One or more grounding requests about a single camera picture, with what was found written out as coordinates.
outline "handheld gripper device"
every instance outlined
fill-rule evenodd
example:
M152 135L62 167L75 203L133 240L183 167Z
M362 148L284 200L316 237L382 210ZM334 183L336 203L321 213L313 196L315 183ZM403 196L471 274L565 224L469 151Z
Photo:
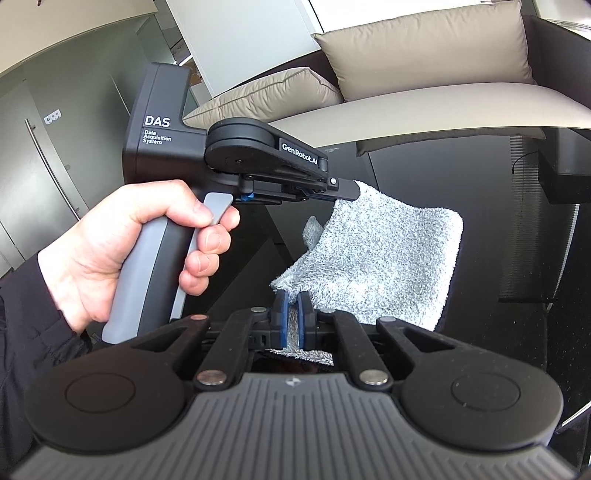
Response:
M169 64L149 66L125 136L126 183L184 180L212 211L212 223L234 202L359 197L354 181L330 176L326 155L263 122L232 118L209 132L185 125L189 74ZM105 342L123 342L181 316L178 277L196 235L166 217L143 226L121 269Z

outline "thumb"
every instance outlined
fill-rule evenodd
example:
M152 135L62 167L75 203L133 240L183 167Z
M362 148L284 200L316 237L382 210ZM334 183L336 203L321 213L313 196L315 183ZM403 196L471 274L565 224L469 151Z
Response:
M108 199L140 225L166 215L179 225L203 228L213 219L209 209L181 180L126 185Z

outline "ribbed gray plate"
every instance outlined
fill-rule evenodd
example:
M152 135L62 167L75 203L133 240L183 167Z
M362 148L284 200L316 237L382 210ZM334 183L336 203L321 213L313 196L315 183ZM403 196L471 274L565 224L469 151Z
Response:
M507 455L468 455L438 445L417 433L387 395L361 392L343 374L245 374L229 391L198 396L177 427L148 445L101 457L43 447L14 473L19 480L574 476L542 446Z

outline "fingernail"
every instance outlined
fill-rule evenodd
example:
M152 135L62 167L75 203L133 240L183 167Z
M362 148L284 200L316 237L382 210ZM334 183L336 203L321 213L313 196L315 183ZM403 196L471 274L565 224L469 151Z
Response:
M209 268L209 265L212 264L212 261L206 257L205 255L201 255L199 257L199 271L204 272Z
M205 248L208 251L216 250L222 244L222 237L217 233L208 233L205 239Z
M240 224L240 212L236 210L234 214L233 228L236 228Z
M193 211L197 216L200 217L200 220L205 222L211 222L213 220L213 213L207 208L204 204L202 204L199 200L195 202L195 206L193 207Z

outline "human hand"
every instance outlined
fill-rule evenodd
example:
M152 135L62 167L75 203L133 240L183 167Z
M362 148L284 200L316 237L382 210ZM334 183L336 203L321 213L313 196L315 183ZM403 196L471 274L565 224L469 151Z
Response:
M219 266L218 255L230 248L228 232L240 221L238 210L230 207L219 225L208 226L213 215L185 182L126 185L38 254L47 288L73 331L80 334L93 320L109 319L123 261L142 225L162 215L179 225L202 228L197 251L185 260L178 280L189 295L205 291L208 277Z

